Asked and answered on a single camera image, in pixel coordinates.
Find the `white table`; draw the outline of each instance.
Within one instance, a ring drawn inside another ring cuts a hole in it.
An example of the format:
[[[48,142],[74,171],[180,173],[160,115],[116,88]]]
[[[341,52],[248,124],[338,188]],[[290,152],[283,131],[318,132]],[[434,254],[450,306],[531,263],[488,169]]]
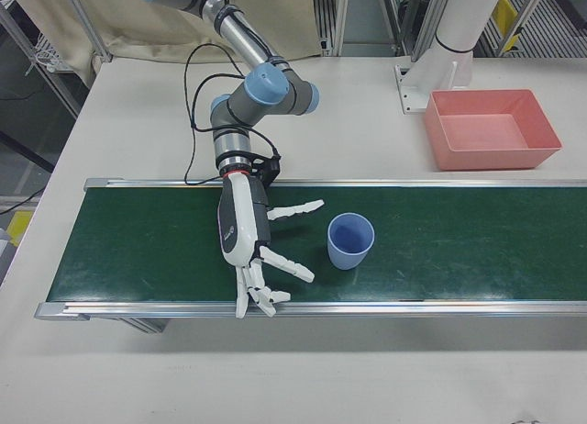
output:
[[[259,125],[282,152],[283,178],[587,178],[587,61],[475,62],[473,87],[530,87],[564,146],[534,171],[486,173],[435,170],[421,117],[401,113],[396,63],[295,63],[322,102]],[[194,66],[192,85],[220,68]],[[189,319],[158,336],[35,320],[86,178],[183,175],[182,71],[116,60],[100,72],[0,289],[2,422],[584,421],[587,319]],[[201,117],[231,86],[206,91]],[[209,136],[199,136],[192,177],[215,173]]]

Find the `conveyor leg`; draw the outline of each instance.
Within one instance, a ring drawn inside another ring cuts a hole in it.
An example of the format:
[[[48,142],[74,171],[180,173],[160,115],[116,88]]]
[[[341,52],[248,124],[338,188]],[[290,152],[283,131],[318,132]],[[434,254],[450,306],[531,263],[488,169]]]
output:
[[[168,318],[119,318],[133,328],[137,328],[141,332],[147,334],[160,334],[165,330]]]

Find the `pink tray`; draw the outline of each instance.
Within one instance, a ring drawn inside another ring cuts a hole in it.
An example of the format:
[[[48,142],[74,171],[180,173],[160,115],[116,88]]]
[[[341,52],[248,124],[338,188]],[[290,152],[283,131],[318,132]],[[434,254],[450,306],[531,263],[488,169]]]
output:
[[[434,91],[424,120],[441,170],[532,169],[562,147],[527,89]]]

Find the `blue cup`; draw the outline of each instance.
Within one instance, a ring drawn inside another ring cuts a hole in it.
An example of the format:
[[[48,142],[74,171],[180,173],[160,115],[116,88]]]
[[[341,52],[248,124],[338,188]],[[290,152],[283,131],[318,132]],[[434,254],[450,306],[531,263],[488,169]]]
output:
[[[373,242],[373,225],[357,213],[343,213],[328,224],[328,256],[339,270],[350,270],[357,266]]]

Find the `floor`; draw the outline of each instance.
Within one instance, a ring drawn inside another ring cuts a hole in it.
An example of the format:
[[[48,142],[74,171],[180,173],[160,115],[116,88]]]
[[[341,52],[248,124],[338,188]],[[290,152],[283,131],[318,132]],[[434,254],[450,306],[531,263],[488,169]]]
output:
[[[74,119],[45,84],[38,72],[29,69],[28,59],[0,27],[0,123],[2,130],[51,163],[57,162],[72,130]],[[87,88],[74,74],[62,80],[81,103]],[[26,198],[46,185],[50,174],[0,144],[1,201]],[[0,216],[6,229],[13,212]]]

